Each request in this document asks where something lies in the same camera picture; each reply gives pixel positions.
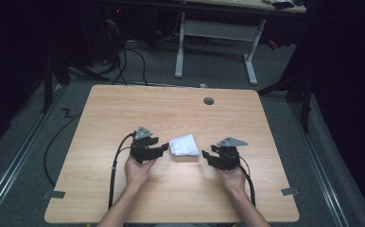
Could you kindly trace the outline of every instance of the table top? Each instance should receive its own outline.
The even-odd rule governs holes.
[[[206,105],[211,97],[215,103]],[[121,140],[145,127],[159,137],[154,147],[193,134],[199,150],[226,137],[248,142],[237,147],[248,162],[256,207],[267,221],[296,221],[299,213],[259,96],[251,90],[144,86],[94,86],[79,120],[45,220],[50,223],[99,222],[108,208],[111,167]],[[129,147],[131,139],[124,147]],[[121,152],[114,199],[125,187]],[[246,190],[250,195],[248,184]],[[127,222],[239,222],[215,170],[200,157],[175,157],[165,151],[131,209]]]
[[[263,0],[184,0],[184,1],[192,2],[192,3],[221,5],[221,6],[249,8],[249,9],[277,10],[271,4],[264,3]],[[271,3],[279,2],[277,0],[270,0],[270,1],[271,1]],[[278,11],[305,13],[306,7],[305,6],[301,6],[301,7],[295,6],[294,8],[278,9]]]

